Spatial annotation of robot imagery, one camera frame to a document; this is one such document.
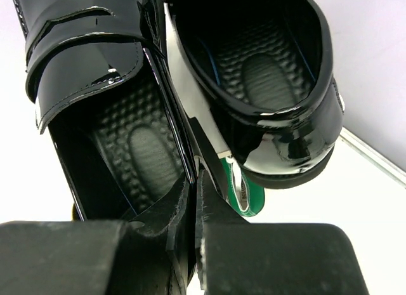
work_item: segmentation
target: green object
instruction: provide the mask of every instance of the green object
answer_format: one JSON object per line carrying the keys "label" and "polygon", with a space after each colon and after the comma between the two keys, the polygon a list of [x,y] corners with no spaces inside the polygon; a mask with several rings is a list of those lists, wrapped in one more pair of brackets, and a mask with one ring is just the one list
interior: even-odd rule
{"label": "green object", "polygon": [[221,163],[227,174],[231,207],[243,217],[257,215],[265,205],[265,189],[247,178],[233,158],[224,158]]}

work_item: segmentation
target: black patent leather shoe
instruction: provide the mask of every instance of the black patent leather shoe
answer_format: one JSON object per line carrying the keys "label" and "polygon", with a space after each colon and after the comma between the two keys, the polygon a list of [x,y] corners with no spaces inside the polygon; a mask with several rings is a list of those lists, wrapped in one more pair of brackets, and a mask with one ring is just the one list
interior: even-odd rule
{"label": "black patent leather shoe", "polygon": [[312,0],[168,0],[183,57],[252,181],[318,176],[343,126],[327,21]]}
{"label": "black patent leather shoe", "polygon": [[81,219],[130,220],[180,178],[195,190],[162,0],[14,3],[37,127],[50,131]]}

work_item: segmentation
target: black insole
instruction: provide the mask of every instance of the black insole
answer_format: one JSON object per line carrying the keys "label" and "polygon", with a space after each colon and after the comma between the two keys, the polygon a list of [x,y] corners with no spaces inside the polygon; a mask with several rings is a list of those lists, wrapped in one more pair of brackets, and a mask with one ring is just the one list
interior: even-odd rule
{"label": "black insole", "polygon": [[[63,116],[90,139],[93,153],[138,214],[168,193],[183,171],[159,87],[146,65],[134,79],[71,106]],[[126,215],[122,210],[118,217]]]}
{"label": "black insole", "polygon": [[225,19],[231,16],[224,11],[219,12],[223,19],[215,20],[214,10],[214,21],[203,25],[196,38],[189,37],[187,46],[227,93],[259,108],[280,110],[304,100],[314,78],[281,9],[271,1],[265,6],[258,6],[259,11],[244,6],[246,17],[235,20]]}

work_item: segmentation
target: shoe tongue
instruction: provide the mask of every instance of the shoe tongue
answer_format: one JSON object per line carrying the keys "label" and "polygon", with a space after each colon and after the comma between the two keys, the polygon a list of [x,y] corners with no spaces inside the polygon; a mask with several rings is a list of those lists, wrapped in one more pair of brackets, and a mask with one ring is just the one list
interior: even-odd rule
{"label": "shoe tongue", "polygon": [[87,43],[56,54],[36,74],[37,127],[63,109],[134,77],[143,66],[141,43]]}

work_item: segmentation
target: shiny black leather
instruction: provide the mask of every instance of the shiny black leather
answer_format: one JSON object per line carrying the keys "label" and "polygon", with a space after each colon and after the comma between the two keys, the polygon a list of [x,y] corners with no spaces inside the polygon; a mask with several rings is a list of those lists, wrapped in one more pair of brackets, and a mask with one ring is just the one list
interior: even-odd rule
{"label": "shiny black leather", "polygon": [[[144,57],[162,93],[166,117],[187,181],[196,181],[182,107],[166,60],[162,0],[14,0],[27,40],[27,94],[36,103],[42,133],[71,104],[134,77]],[[59,152],[67,179],[69,170]],[[82,212],[80,193],[72,193]]]}
{"label": "shiny black leather", "polygon": [[254,107],[223,91],[190,50],[182,46],[182,36],[188,32],[179,31],[178,11],[186,1],[169,3],[183,57],[211,104],[221,134],[239,164],[262,176],[288,178],[311,171],[332,152],[343,126],[343,105],[332,76],[329,26],[316,3],[306,1],[320,23],[322,57],[317,81],[307,98],[279,111]]}

